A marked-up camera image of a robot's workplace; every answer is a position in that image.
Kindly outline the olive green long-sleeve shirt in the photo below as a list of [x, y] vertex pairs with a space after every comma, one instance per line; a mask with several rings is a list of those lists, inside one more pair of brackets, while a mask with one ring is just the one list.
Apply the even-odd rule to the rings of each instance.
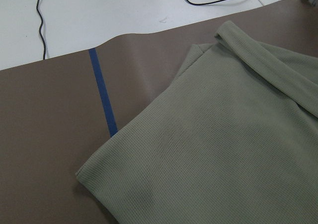
[[317, 58], [230, 21], [215, 37], [78, 181], [121, 224], [317, 223]]

